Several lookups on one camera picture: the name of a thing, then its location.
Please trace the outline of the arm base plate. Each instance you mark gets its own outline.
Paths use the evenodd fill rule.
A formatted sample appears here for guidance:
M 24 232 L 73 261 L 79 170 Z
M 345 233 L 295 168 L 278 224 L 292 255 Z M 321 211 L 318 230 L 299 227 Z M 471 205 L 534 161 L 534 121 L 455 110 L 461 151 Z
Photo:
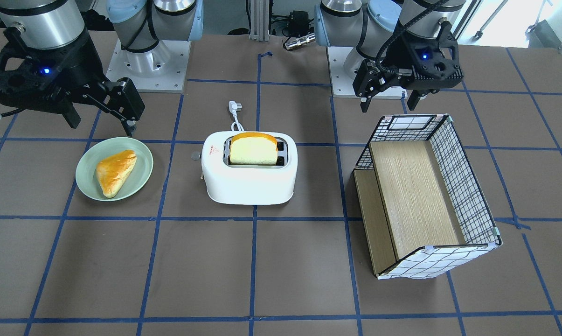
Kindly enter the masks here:
M 182 93 L 191 42 L 160 41 L 155 49 L 132 53 L 115 45 L 106 76 L 110 81 L 130 78 L 140 93 Z
M 353 82 L 363 57 L 353 47 L 328 47 L 327 56 L 334 96 L 357 98 Z

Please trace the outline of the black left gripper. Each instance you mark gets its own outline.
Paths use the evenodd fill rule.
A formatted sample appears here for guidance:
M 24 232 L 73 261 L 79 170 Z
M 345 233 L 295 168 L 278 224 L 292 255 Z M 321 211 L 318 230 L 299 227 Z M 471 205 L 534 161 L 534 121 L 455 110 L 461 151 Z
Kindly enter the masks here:
M 430 39 L 403 32 L 387 47 L 380 62 L 386 71 L 374 60 L 362 61 L 353 82 L 354 93 L 361 98 L 361 112 L 367 113 L 373 96 L 389 87 L 412 90 L 407 108 L 414 111 L 421 96 L 458 85 L 464 73 L 451 28 L 449 21 L 439 23 L 438 36 Z

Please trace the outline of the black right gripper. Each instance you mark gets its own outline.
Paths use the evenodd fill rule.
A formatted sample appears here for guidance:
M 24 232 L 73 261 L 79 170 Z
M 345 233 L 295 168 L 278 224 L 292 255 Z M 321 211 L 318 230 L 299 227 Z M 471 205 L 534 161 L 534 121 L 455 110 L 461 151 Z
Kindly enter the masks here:
M 114 115 L 126 136 L 133 136 L 145 104 L 130 78 L 106 78 L 86 28 L 55 49 L 26 46 L 13 26 L 4 35 L 8 42 L 0 52 L 0 104 L 57 113 L 70 128 L 81 121 L 74 104 L 94 105 Z

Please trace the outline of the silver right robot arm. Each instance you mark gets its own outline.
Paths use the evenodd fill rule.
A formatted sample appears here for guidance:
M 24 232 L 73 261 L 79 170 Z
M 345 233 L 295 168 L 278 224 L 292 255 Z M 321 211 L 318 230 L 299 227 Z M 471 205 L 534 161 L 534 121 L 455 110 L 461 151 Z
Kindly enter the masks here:
M 186 52 L 174 45 L 203 33 L 202 0 L 109 0 L 108 18 L 119 39 L 115 51 L 125 69 L 109 79 L 74 0 L 0 0 L 7 44 L 0 51 L 0 104 L 55 113 L 71 128 L 80 124 L 74 105 L 93 105 L 117 118 L 132 136 L 145 104 L 136 81 L 155 79 L 156 90 L 172 91 L 185 81 L 179 63 Z

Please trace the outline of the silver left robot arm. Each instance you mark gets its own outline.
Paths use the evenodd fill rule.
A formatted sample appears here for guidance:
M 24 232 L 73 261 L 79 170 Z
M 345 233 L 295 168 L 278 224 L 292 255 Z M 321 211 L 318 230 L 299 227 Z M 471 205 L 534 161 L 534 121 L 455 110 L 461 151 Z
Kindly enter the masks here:
M 453 21 L 463 0 L 322 0 L 315 38 L 324 47 L 352 47 L 360 58 L 353 91 L 367 112 L 392 87 L 411 91 L 409 110 L 428 94 L 464 79 Z

